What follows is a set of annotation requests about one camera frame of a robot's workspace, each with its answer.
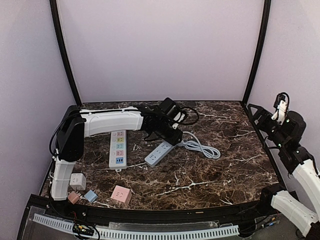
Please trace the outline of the pink cube socket adapter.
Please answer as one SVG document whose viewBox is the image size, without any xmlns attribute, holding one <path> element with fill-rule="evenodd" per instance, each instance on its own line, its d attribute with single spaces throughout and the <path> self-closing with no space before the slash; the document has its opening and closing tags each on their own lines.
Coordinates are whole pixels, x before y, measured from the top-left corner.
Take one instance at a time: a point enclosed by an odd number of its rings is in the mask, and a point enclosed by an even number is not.
<svg viewBox="0 0 320 240">
<path fill-rule="evenodd" d="M 110 199 L 117 205 L 127 208 L 132 198 L 132 191 L 129 188 L 116 185 Z"/>
</svg>

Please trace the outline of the white cube socket adapter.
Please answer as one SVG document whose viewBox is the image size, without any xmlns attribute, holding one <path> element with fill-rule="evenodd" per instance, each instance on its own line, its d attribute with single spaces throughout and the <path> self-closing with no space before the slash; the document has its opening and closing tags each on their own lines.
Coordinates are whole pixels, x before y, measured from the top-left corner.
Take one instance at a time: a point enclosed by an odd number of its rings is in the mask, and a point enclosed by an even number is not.
<svg viewBox="0 0 320 240">
<path fill-rule="evenodd" d="M 74 191 L 85 191 L 87 179 L 83 173 L 72 173 L 70 177 L 69 186 Z"/>
</svg>

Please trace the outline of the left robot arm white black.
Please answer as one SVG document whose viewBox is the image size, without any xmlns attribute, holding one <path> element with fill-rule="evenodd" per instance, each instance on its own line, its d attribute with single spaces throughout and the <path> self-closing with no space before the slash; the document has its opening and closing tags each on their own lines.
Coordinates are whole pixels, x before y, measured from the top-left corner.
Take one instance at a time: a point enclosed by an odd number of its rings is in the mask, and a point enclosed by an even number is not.
<svg viewBox="0 0 320 240">
<path fill-rule="evenodd" d="M 178 126 L 186 117 L 187 114 L 175 103 L 100 110 L 70 106 L 49 143 L 54 162 L 51 199 L 64 201 L 68 198 L 74 167 L 83 158 L 89 138 L 117 131 L 143 131 L 175 146 L 182 141 L 183 133 Z"/>
</svg>

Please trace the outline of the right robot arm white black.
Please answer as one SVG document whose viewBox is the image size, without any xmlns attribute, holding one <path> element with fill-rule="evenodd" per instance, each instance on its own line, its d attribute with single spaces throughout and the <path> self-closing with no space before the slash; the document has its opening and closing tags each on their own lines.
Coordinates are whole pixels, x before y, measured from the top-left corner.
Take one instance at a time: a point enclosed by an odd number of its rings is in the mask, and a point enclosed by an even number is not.
<svg viewBox="0 0 320 240">
<path fill-rule="evenodd" d="M 276 183 L 262 189 L 257 205 L 258 211 L 266 215 L 272 209 L 279 211 L 293 223 L 307 240 L 320 238 L 320 171 L 314 157 L 300 145 L 306 129 L 303 117 L 295 112 L 285 113 L 280 107 L 271 113 L 261 106 L 249 104 L 249 117 L 258 130 L 266 133 L 274 143 L 278 156 L 289 175 L 293 176 L 306 192 L 314 210 L 310 210 L 295 199 L 281 184 Z"/>
</svg>

